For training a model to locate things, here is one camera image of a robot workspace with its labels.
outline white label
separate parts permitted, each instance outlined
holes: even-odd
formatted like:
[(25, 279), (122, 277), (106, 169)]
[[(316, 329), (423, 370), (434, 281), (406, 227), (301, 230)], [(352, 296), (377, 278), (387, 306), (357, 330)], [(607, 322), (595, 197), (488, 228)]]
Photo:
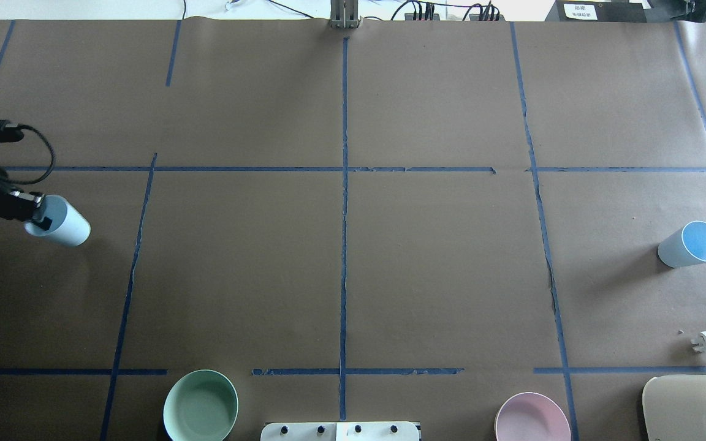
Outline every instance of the white label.
[(596, 6), (592, 5), (569, 5), (563, 3), (566, 8), (566, 17), (575, 18), (577, 20), (597, 20)]

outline white cup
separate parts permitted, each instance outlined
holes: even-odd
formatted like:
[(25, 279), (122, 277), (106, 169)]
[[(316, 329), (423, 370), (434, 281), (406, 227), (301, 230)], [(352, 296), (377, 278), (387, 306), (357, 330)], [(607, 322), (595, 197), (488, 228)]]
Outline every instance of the white cup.
[(23, 228), (27, 233), (65, 246), (78, 246), (86, 241), (92, 227), (67, 199), (59, 195), (47, 195), (42, 203), (45, 205), (45, 217), (50, 218), (53, 223), (48, 231), (45, 231), (31, 222), (26, 222)]
[(658, 257), (672, 268), (706, 263), (706, 222), (695, 220), (658, 245)]

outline green bowl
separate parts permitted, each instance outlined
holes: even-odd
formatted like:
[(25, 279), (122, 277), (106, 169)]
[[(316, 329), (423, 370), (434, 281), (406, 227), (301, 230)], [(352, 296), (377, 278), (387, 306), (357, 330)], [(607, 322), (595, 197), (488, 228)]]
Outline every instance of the green bowl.
[(233, 383), (209, 369), (184, 375), (170, 389), (162, 408), (165, 430), (173, 441), (222, 441), (237, 415)]

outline pink bowl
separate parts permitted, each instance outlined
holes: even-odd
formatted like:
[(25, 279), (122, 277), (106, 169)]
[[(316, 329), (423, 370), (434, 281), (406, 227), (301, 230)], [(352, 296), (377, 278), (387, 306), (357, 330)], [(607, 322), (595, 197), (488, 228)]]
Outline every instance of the pink bowl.
[(571, 441), (563, 410), (539, 393), (515, 394), (495, 417), (498, 441)]

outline bowl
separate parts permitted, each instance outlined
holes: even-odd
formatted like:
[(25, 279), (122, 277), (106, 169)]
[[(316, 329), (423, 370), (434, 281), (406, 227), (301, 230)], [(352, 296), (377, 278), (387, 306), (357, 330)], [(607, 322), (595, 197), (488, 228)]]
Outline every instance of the bowl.
[(238, 395), (223, 374), (209, 369), (184, 375), (168, 393), (162, 419), (173, 441), (222, 441), (238, 415)]
[(571, 441), (563, 410), (539, 393), (520, 393), (507, 399), (495, 417), (498, 441)]

